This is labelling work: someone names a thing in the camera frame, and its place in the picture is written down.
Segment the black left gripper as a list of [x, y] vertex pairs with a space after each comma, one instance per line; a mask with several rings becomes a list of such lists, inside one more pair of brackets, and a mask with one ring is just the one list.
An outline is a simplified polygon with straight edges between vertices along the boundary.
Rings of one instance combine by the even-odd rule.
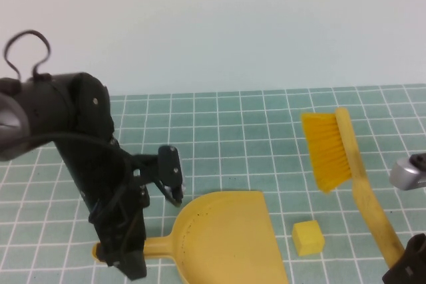
[[68, 161], [99, 238], [95, 257], [114, 264], [129, 280], [147, 276], [143, 209], [149, 206], [148, 168], [149, 163], [141, 160]]

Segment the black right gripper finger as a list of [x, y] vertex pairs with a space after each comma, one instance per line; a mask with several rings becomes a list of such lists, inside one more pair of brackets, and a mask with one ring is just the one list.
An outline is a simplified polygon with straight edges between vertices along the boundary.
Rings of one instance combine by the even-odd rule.
[[419, 283], [419, 262], [416, 260], [401, 260], [396, 263], [383, 277], [385, 284]]
[[425, 283], [425, 234], [413, 236], [405, 250], [407, 283]]

